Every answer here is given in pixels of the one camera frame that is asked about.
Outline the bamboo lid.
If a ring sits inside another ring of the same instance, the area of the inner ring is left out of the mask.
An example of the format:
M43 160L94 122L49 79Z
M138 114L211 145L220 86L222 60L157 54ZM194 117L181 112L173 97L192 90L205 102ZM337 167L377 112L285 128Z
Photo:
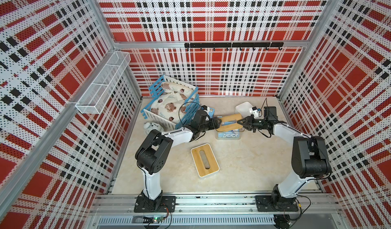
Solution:
M218 117L218 119L220 119L222 123L217 129L217 132L228 132L233 130L240 130L242 128L242 125L237 123L237 121L242 119L242 115L240 113Z

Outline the clear plastic tissue box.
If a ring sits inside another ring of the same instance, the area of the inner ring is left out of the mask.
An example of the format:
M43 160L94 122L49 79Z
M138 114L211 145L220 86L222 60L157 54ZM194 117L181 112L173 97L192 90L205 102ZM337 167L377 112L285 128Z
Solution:
M241 130L230 130L230 131L217 131L215 138L217 140L239 140L240 139Z

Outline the blue tissue pack front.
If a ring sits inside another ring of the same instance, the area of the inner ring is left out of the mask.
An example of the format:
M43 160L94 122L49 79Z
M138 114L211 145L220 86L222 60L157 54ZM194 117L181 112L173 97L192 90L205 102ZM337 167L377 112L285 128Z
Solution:
M234 130L227 131L227 132L218 132L217 137L223 139L239 138L240 132Z

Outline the blue tissue pack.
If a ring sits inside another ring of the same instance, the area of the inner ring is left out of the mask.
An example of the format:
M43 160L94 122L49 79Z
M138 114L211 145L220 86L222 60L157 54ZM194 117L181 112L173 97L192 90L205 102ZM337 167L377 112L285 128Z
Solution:
M240 132L234 130L227 131L227 132L218 132L217 137L223 139L239 138Z
M213 118L214 113L215 113L215 109L214 108L211 108L211 107L208 107L206 105L203 105L203 106L201 106L201 109L203 111L205 111L210 118Z

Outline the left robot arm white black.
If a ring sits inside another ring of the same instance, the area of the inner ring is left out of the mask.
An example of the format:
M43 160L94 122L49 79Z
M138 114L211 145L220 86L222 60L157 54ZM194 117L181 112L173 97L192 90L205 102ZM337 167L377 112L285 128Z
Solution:
M165 165L171 148L198 139L202 133L216 130L222 124L217 117L211 118L204 110L197 110L189 125L180 129L160 132L151 130L135 154L136 164L143 172L143 199L160 203L163 191L160 185L160 171Z

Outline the blue tissue pack rear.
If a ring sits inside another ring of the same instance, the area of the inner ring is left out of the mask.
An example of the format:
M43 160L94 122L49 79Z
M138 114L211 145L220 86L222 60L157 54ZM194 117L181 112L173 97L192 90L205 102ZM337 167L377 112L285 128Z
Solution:
M203 111L205 111L210 118L213 118L214 113L215 113L215 109L214 108L211 108L211 107L208 107L206 105L203 105L203 106L201 106L201 109Z

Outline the white plastic box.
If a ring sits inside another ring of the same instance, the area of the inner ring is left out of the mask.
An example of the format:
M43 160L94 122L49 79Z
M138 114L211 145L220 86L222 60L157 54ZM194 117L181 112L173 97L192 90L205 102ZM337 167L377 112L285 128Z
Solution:
M241 114L242 117L251 116L249 109L254 107L250 102L244 102L235 107L235 113Z

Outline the white bamboo-lid tissue box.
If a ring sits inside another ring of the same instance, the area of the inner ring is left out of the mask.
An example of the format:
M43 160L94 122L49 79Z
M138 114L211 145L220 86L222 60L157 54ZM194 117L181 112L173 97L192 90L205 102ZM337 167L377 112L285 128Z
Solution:
M206 143L192 148L191 155L200 179L205 179L219 172L220 166L210 144Z

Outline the blue white slatted crate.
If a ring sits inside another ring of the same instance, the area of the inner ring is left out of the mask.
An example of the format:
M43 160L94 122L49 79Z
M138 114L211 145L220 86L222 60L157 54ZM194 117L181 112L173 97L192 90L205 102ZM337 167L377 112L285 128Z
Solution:
M141 114L167 131L188 125L201 106L196 86L166 75L158 78L149 91L153 99Z

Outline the bear print cloth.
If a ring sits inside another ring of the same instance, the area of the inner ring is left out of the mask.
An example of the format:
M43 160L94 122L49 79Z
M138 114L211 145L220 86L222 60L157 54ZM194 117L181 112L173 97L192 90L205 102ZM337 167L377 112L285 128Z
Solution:
M172 123L178 124L183 119L186 107L185 100L193 93L193 89L174 82L163 82L164 93L151 105L150 112Z

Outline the white alarm clock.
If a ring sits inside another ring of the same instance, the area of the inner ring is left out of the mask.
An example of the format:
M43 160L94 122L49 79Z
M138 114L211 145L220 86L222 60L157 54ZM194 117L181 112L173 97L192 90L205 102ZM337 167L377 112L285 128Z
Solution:
M157 130L159 132L165 131L164 128L159 123L155 123L155 122L145 122L143 127L146 135L148 135L152 130Z

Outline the green circuit board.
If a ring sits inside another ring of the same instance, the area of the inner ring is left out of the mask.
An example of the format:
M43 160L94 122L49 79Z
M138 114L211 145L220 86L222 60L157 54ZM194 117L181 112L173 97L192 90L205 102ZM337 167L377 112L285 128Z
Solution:
M143 223L151 224L151 223L161 223L165 218L164 217L143 217Z

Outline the black hook rail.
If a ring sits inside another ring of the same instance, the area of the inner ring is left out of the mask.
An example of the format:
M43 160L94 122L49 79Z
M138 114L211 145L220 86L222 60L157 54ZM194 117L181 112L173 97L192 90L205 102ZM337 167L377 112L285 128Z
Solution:
M257 43L241 43L241 42L230 42L230 43L185 43L185 48L195 48L195 49L206 49L206 48L282 48L284 42L257 42Z

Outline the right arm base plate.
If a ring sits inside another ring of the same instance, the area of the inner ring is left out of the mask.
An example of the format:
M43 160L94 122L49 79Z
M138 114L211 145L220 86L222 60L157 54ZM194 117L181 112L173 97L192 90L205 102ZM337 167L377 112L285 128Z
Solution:
M271 195L255 196L258 212L298 212L295 198L273 197Z

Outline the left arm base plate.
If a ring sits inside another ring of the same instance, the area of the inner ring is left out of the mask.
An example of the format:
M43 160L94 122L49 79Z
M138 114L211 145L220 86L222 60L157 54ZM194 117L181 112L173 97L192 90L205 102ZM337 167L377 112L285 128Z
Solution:
M136 198L135 213L155 213L155 212L174 212L176 207L176 196L159 196L151 200L144 194Z

